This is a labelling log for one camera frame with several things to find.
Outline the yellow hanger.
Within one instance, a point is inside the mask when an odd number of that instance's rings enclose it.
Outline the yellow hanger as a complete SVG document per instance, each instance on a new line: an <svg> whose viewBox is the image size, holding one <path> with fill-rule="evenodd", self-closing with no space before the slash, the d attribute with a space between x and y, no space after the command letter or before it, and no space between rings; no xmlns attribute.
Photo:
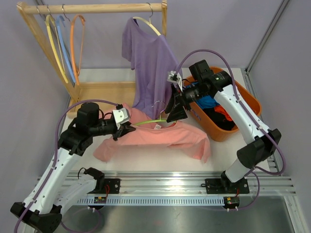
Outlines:
<svg viewBox="0 0 311 233"><path fill-rule="evenodd" d="M46 24L46 29L47 29L50 45L51 45L51 48L52 48L52 52L53 52L54 58L56 60L56 64L58 66L58 69L59 69L59 71L61 73L61 77L65 81L65 84L69 84L68 78L67 78L66 73L65 73L63 57L62 57L62 54L61 54L62 50L61 50L60 40L59 40L57 28L56 28L56 21L52 17L51 14L48 14L46 16L45 24ZM54 38L53 38L53 35L52 35L52 27L54 28L54 31L55 31L55 38L56 38L57 45L58 45L58 48L59 48L59 51L60 51L60 57L59 57L59 54L57 52L56 45L55 45L55 42L54 42Z"/></svg>

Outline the black t shirt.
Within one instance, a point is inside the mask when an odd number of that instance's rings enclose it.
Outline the black t shirt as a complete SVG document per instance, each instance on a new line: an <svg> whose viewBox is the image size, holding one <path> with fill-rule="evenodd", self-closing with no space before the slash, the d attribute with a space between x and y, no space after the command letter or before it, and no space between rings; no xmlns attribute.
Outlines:
<svg viewBox="0 0 311 233"><path fill-rule="evenodd" d="M227 120L222 113L215 112L213 108L203 109L205 114L221 129L231 131L236 126L234 121Z"/></svg>

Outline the light blue hanger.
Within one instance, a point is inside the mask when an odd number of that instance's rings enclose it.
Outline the light blue hanger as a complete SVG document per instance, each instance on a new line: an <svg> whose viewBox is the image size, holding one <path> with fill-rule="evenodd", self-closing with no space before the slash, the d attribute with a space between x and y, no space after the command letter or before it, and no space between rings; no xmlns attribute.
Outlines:
<svg viewBox="0 0 311 233"><path fill-rule="evenodd" d="M66 73L66 76L68 78L69 83L76 84L76 79L75 79L74 74L73 74L72 64L69 61L70 52L67 49L67 46L65 43L65 39L69 38L68 29L66 28L66 25L65 25L65 19L63 16L57 16L55 21L56 21L56 28L57 28L59 40L60 40L60 46L61 46L61 50L62 50L61 54L62 54L63 61L64 61L65 73ZM57 41L55 38L55 31L54 31L53 27L52 27L52 35L54 38L54 42L56 45L57 52L58 52L59 57L60 57L60 51L59 51L59 48L57 45Z"/></svg>

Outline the blue t shirt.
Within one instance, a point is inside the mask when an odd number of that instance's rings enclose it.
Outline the blue t shirt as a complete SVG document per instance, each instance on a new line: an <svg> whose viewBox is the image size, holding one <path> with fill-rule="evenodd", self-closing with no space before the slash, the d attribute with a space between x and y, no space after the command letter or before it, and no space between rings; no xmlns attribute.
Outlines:
<svg viewBox="0 0 311 233"><path fill-rule="evenodd" d="M214 98L211 96L204 96L198 100L195 101L195 103L201 108L201 109L206 109L206 108L214 108L218 105L220 105Z"/></svg>

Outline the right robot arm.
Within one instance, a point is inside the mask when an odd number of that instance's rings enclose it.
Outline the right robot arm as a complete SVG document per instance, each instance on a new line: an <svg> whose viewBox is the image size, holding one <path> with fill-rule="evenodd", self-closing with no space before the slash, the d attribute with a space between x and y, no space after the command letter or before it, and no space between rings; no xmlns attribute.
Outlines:
<svg viewBox="0 0 311 233"><path fill-rule="evenodd" d="M195 80L189 88L182 87L178 72L168 74L172 94L165 109L167 122L185 119L186 111L191 110L191 103L205 96L211 96L226 110L246 145L237 151L235 162L222 172L215 189L222 189L225 193L235 192L258 163L275 151L281 152L278 145L281 133L278 129L271 130L252 111L238 91L231 70L214 72L205 60L190 66L189 70Z"/></svg>

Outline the green hanger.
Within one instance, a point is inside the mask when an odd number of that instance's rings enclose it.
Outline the green hanger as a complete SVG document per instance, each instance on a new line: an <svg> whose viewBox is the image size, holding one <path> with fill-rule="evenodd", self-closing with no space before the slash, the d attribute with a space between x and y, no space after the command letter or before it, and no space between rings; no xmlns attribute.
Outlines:
<svg viewBox="0 0 311 233"><path fill-rule="evenodd" d="M154 108L157 103L162 103L163 106L165 107L165 102L161 101L161 100L158 100L158 101L154 102L151 107ZM166 122L167 120L162 118L162 116L161 116L161 114L164 112L164 110L165 110L165 108L163 108L162 111L160 112L160 115L159 115L158 119L151 119L151 120L147 120L147 121L142 121L142 122L139 122L139 123L135 123L135 125L136 126L140 126L140 125L150 124L150 123Z"/></svg>

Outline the pink t shirt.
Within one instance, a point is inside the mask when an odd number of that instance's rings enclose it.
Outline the pink t shirt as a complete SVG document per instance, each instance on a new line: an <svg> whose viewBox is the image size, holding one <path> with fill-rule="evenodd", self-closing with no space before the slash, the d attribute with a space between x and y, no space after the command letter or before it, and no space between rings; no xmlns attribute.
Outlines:
<svg viewBox="0 0 311 233"><path fill-rule="evenodd" d="M136 126L136 123L151 118L126 103L123 106L129 111L130 122L136 130L122 136L117 141L114 141L113 138L105 139L93 153L96 159L108 162L118 149L123 147L143 148L151 146L157 149L179 149L203 163L208 161L211 156L210 142L207 134L202 130L183 121L177 121L168 127L161 128L154 122Z"/></svg>

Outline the orange t shirt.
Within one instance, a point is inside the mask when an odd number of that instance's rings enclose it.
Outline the orange t shirt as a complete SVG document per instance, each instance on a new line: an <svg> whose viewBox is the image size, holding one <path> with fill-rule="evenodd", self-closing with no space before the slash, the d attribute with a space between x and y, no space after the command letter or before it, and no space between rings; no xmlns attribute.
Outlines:
<svg viewBox="0 0 311 233"><path fill-rule="evenodd" d="M214 111L224 115L226 120L233 121L232 118L230 117L230 115L227 113L227 111L221 105L215 106Z"/></svg>

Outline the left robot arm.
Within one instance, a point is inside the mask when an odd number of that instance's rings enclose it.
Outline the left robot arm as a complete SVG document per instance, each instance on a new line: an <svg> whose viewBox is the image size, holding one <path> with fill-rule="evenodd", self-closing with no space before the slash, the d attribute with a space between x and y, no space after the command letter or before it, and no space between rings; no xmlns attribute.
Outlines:
<svg viewBox="0 0 311 233"><path fill-rule="evenodd" d="M99 108L101 100L83 100L77 116L62 133L55 133L54 154L39 182L22 202L15 202L10 211L21 223L42 233L52 233L62 223L65 213L89 192L100 193L105 187L103 172L88 168L84 175L65 192L58 191L73 166L82 158L97 136L112 135L113 140L135 131L131 126L129 111L114 103L109 118Z"/></svg>

